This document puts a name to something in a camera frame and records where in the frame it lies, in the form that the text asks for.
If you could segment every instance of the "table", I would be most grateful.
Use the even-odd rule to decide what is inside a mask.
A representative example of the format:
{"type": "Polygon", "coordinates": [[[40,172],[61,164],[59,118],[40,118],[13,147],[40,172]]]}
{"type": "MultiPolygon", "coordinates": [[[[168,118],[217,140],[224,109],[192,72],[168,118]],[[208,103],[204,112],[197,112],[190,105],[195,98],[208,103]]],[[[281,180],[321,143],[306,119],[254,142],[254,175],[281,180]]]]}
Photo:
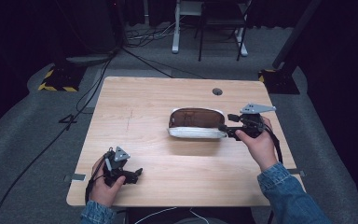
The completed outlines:
{"type": "MultiPolygon", "coordinates": [[[[260,170],[246,145],[233,138],[180,139],[167,132],[177,107],[206,107],[239,114],[248,103],[271,105],[258,81],[154,77],[107,77],[76,167],[86,181],[72,182],[70,205],[84,205],[91,167],[110,147],[131,155],[124,169],[144,171],[136,185],[125,185],[117,206],[269,205],[256,180],[260,170]],[[214,95],[219,88],[222,95],[214,95]]],[[[275,112],[271,120],[281,141],[283,161],[296,168],[275,112]]],[[[239,123],[226,121],[228,126],[239,123]]]]}
{"type": "MultiPolygon", "coordinates": [[[[200,0],[199,1],[176,0],[175,30],[173,33],[172,53],[179,52],[180,16],[185,16],[185,15],[186,16],[200,16],[201,15],[201,5],[202,5],[202,1],[200,1],[200,0]]],[[[239,42],[239,43],[241,42],[242,32],[243,32],[243,29],[239,29],[235,35],[235,37],[237,38],[237,42],[239,42]]],[[[241,55],[248,56],[248,51],[246,50],[246,47],[244,44],[242,45],[242,48],[241,48],[241,55]]]]}

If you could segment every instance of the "chair leg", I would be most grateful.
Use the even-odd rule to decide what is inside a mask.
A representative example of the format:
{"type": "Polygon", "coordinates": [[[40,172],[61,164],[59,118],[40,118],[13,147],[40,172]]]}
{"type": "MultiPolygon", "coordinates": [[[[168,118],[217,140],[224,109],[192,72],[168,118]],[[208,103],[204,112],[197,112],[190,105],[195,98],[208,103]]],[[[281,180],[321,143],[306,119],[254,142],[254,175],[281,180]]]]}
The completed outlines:
{"type": "Polygon", "coordinates": [[[246,26],[244,26],[244,27],[243,27],[243,30],[242,30],[242,37],[241,37],[240,49],[238,50],[237,61],[240,60],[241,50],[242,50],[242,46],[243,46],[243,41],[245,40],[245,31],[246,31],[246,26]]]}
{"type": "Polygon", "coordinates": [[[203,30],[204,30],[204,27],[203,27],[203,26],[201,26],[201,39],[200,39],[199,62],[201,61],[202,42],[203,42],[203,30]]]}
{"type": "Polygon", "coordinates": [[[194,38],[197,38],[197,34],[199,33],[199,26],[197,26],[196,34],[194,35],[194,38]]]}

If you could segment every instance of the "denim jacket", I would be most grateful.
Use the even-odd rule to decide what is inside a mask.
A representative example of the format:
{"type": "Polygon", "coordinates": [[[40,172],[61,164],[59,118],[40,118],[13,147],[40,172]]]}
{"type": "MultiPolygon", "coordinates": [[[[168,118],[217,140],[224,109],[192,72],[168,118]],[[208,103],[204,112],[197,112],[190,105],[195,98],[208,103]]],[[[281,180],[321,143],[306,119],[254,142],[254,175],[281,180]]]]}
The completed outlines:
{"type": "MultiPolygon", "coordinates": [[[[309,194],[304,192],[298,180],[280,162],[261,173],[257,180],[271,204],[277,223],[331,223],[309,194]]],[[[110,224],[115,215],[108,207],[89,201],[81,214],[81,224],[110,224]]],[[[200,219],[200,223],[204,224],[205,220],[200,219]]]]}

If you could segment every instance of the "black cable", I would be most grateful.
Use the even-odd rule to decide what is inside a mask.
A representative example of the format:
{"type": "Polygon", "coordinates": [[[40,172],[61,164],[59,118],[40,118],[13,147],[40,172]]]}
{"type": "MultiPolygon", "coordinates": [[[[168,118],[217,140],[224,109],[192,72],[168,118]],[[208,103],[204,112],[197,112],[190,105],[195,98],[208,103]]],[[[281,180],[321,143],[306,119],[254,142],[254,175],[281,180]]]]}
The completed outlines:
{"type": "Polygon", "coordinates": [[[97,169],[94,170],[94,173],[92,174],[91,178],[89,179],[89,183],[87,184],[87,187],[86,187],[86,193],[84,194],[84,201],[86,204],[89,201],[92,188],[94,187],[94,182],[98,178],[103,177],[103,175],[100,175],[96,179],[94,179],[94,177],[98,174],[98,171],[100,170],[102,165],[103,165],[103,160],[100,161],[100,163],[97,166],[97,169]]]}
{"type": "Polygon", "coordinates": [[[134,36],[127,36],[127,39],[132,39],[132,40],[139,38],[139,43],[138,44],[127,44],[126,47],[129,47],[129,48],[144,47],[147,44],[151,43],[153,40],[160,40],[160,39],[167,37],[167,35],[172,35],[171,30],[172,30],[172,25],[169,27],[166,27],[166,28],[159,28],[159,29],[156,28],[151,34],[148,34],[150,29],[147,29],[141,35],[138,34],[138,35],[134,35],[134,36]]]}
{"type": "MultiPolygon", "coordinates": [[[[135,55],[135,54],[133,54],[133,53],[129,52],[128,50],[124,49],[124,48],[122,48],[122,49],[123,49],[124,51],[126,51],[128,54],[130,54],[131,56],[133,56],[133,57],[135,57],[136,59],[140,60],[141,62],[143,62],[143,63],[145,63],[145,64],[149,65],[149,66],[150,66],[150,67],[152,67],[153,69],[155,69],[155,70],[157,70],[158,72],[160,72],[160,73],[164,74],[165,76],[167,76],[167,77],[171,77],[171,78],[174,78],[173,76],[168,75],[168,74],[166,74],[166,73],[162,72],[161,70],[157,69],[155,66],[153,66],[153,65],[151,65],[150,63],[147,63],[147,62],[145,62],[145,61],[149,61],[149,62],[152,62],[152,63],[158,63],[158,62],[153,61],[153,60],[146,59],[146,58],[141,57],[141,56],[138,56],[138,55],[135,55]]],[[[181,69],[176,68],[176,67],[172,67],[172,66],[167,65],[167,64],[164,64],[164,63],[158,63],[158,64],[161,64],[161,65],[164,65],[164,66],[170,67],[170,68],[172,68],[172,69],[175,69],[175,70],[178,70],[178,71],[181,71],[181,72],[188,73],[188,74],[193,75],[193,76],[196,76],[196,77],[200,77],[200,78],[202,78],[202,79],[206,79],[205,77],[199,76],[199,75],[194,74],[194,73],[187,72],[187,71],[185,71],[185,70],[181,70],[181,69]]]]}
{"type": "MultiPolygon", "coordinates": [[[[115,57],[116,54],[114,54],[109,61],[106,62],[103,68],[103,73],[106,71],[107,66],[112,62],[112,59],[115,57]]],[[[95,89],[94,93],[91,95],[89,100],[83,105],[83,107],[80,109],[79,112],[75,114],[75,116],[69,120],[68,124],[65,125],[65,127],[54,137],[54,139],[25,167],[25,169],[17,176],[17,178],[13,181],[13,183],[8,188],[7,192],[5,193],[4,197],[2,198],[0,202],[0,209],[7,197],[7,195],[11,192],[11,190],[14,188],[14,186],[17,184],[17,182],[22,178],[22,176],[25,174],[25,172],[28,171],[28,169],[57,141],[57,139],[65,132],[65,130],[72,124],[72,122],[81,114],[81,111],[83,111],[86,106],[90,103],[92,97],[95,95],[96,91],[98,90],[98,87],[95,89]]]]}
{"type": "Polygon", "coordinates": [[[159,62],[156,62],[156,61],[153,61],[153,60],[150,60],[150,59],[146,59],[146,58],[144,58],[144,57],[142,57],[142,56],[138,56],[138,57],[142,58],[143,60],[152,62],[152,63],[157,63],[157,64],[160,64],[160,65],[169,67],[169,68],[171,68],[171,69],[175,69],[175,70],[180,71],[180,72],[188,73],[188,74],[190,74],[190,75],[193,75],[193,76],[196,76],[196,77],[200,77],[200,78],[202,78],[202,79],[206,79],[205,77],[202,77],[202,76],[200,76],[200,75],[197,75],[197,74],[194,74],[194,73],[191,73],[191,72],[187,72],[187,71],[185,71],[185,70],[182,70],[182,69],[179,69],[179,68],[176,68],[176,67],[167,65],[167,64],[165,64],[165,63],[159,63],[159,62]]]}
{"type": "MultiPolygon", "coordinates": [[[[87,94],[89,94],[89,92],[90,92],[97,84],[98,84],[98,86],[96,87],[96,88],[97,88],[96,90],[98,90],[98,87],[99,87],[99,85],[100,85],[100,83],[101,83],[101,80],[103,79],[103,74],[104,74],[103,69],[101,69],[100,77],[97,79],[97,81],[96,81],[94,84],[92,84],[91,88],[89,88],[89,90],[86,91],[86,93],[84,93],[84,94],[82,95],[82,97],[77,101],[77,103],[76,103],[76,111],[77,111],[77,112],[80,112],[80,110],[78,109],[78,105],[80,104],[81,100],[82,100],[87,94]]],[[[82,113],[82,114],[93,114],[93,113],[84,113],[83,111],[81,111],[80,113],[82,113]]]]}
{"type": "Polygon", "coordinates": [[[116,214],[120,214],[120,213],[127,213],[128,210],[127,209],[124,209],[124,210],[118,210],[116,211],[116,214]]]}
{"type": "Polygon", "coordinates": [[[74,61],[68,61],[70,64],[72,64],[74,67],[90,67],[94,65],[98,65],[101,63],[106,63],[109,61],[111,55],[107,55],[106,58],[98,59],[98,60],[91,60],[91,61],[85,61],[85,62],[74,62],[74,61]]]}
{"type": "MultiPolygon", "coordinates": [[[[269,135],[272,138],[272,141],[274,143],[275,149],[277,151],[278,154],[278,161],[283,164],[283,158],[282,158],[282,151],[281,151],[281,146],[279,143],[279,139],[277,138],[277,136],[272,132],[272,130],[270,129],[270,127],[268,125],[265,125],[265,129],[266,132],[269,133],[269,135]]],[[[269,214],[269,218],[268,218],[268,224],[272,223],[272,219],[274,218],[274,211],[271,210],[271,213],[269,214]]]]}
{"type": "Polygon", "coordinates": [[[145,62],[145,60],[143,60],[143,59],[140,58],[139,56],[137,56],[137,55],[135,55],[135,54],[129,52],[128,50],[126,50],[126,49],[124,49],[124,48],[122,48],[122,49],[123,49],[124,51],[126,51],[128,54],[130,54],[131,56],[133,56],[134,58],[138,59],[139,61],[141,61],[141,62],[143,62],[143,63],[149,65],[150,67],[152,67],[152,68],[155,69],[156,71],[158,71],[158,72],[164,74],[164,75],[167,76],[167,77],[174,78],[173,76],[171,76],[171,75],[169,75],[169,74],[166,74],[165,72],[159,70],[157,67],[151,65],[150,63],[145,62]]]}
{"type": "MultiPolygon", "coordinates": [[[[170,26],[165,27],[165,28],[155,28],[154,31],[151,34],[157,34],[158,32],[164,33],[164,30],[168,30],[170,28],[170,26]]],[[[126,33],[132,36],[127,36],[127,38],[136,38],[136,37],[140,37],[140,36],[144,36],[144,35],[150,35],[149,31],[151,31],[152,29],[150,28],[146,28],[146,29],[137,29],[137,30],[127,30],[126,33]]]]}

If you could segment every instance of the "black device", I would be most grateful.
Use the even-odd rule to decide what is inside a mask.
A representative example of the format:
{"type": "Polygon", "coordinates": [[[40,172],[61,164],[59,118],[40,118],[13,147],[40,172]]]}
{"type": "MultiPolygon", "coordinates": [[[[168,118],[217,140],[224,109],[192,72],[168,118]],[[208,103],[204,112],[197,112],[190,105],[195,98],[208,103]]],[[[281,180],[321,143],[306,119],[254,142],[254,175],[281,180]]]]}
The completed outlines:
{"type": "Polygon", "coordinates": [[[260,114],[242,114],[240,116],[229,114],[227,118],[231,121],[243,123],[241,127],[228,127],[224,124],[219,126],[220,131],[227,133],[228,137],[233,137],[237,141],[240,141],[240,138],[235,134],[237,130],[242,130],[249,136],[257,138],[266,128],[260,114]]]}
{"type": "Polygon", "coordinates": [[[98,164],[97,169],[95,169],[94,173],[89,179],[85,194],[86,203],[89,201],[94,182],[98,178],[104,178],[105,184],[110,187],[112,187],[118,178],[123,175],[126,176],[124,184],[136,184],[138,181],[138,176],[142,174],[143,168],[140,168],[135,172],[125,171],[123,167],[127,163],[127,159],[129,157],[130,155],[121,149],[121,147],[116,147],[116,152],[113,151],[112,147],[109,148],[109,150],[103,155],[103,160],[101,160],[101,162],[98,164]],[[96,176],[98,171],[101,169],[103,161],[105,161],[103,166],[103,175],[96,176]]]}
{"type": "Polygon", "coordinates": [[[116,152],[110,147],[109,151],[103,155],[103,158],[105,159],[103,177],[107,186],[112,186],[122,175],[126,176],[124,184],[136,184],[138,176],[142,174],[143,169],[138,169],[135,172],[125,171],[123,167],[127,163],[129,157],[130,155],[120,147],[116,148],[116,152]]]}
{"type": "Polygon", "coordinates": [[[237,130],[242,130],[249,136],[257,138],[258,135],[268,128],[264,124],[260,113],[274,110],[276,110],[275,106],[248,104],[240,111],[240,116],[233,114],[227,115],[228,120],[242,122],[243,125],[241,127],[228,127],[227,125],[221,124],[219,130],[227,133],[228,137],[233,137],[237,141],[240,141],[240,138],[235,134],[237,130]]]}

